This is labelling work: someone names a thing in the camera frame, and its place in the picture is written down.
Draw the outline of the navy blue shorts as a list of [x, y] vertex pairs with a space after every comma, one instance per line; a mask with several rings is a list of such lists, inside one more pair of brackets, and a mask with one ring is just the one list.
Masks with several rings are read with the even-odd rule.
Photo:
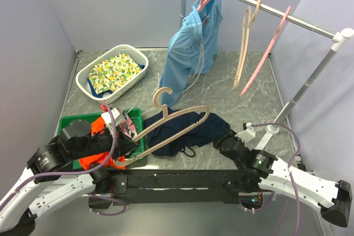
[[[149, 148], [159, 144], [197, 122], [205, 115], [204, 112], [190, 112], [165, 122], [153, 129], [146, 137], [146, 144]], [[207, 120], [191, 131], [153, 152], [156, 156], [173, 157], [185, 147], [202, 147], [211, 143], [215, 138], [221, 137], [231, 129], [229, 123], [214, 113], [210, 113]]]

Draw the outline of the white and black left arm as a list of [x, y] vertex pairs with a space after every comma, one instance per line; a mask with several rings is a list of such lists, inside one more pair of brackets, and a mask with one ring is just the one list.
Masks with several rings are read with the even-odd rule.
[[93, 134], [91, 123], [78, 119], [39, 147], [12, 190], [1, 200], [1, 235], [29, 235], [36, 221], [51, 211], [86, 193], [102, 193], [111, 188], [105, 164], [95, 162], [79, 171], [73, 168], [73, 162], [103, 153], [116, 159], [139, 147], [120, 129], [116, 133], [113, 138], [104, 128]]

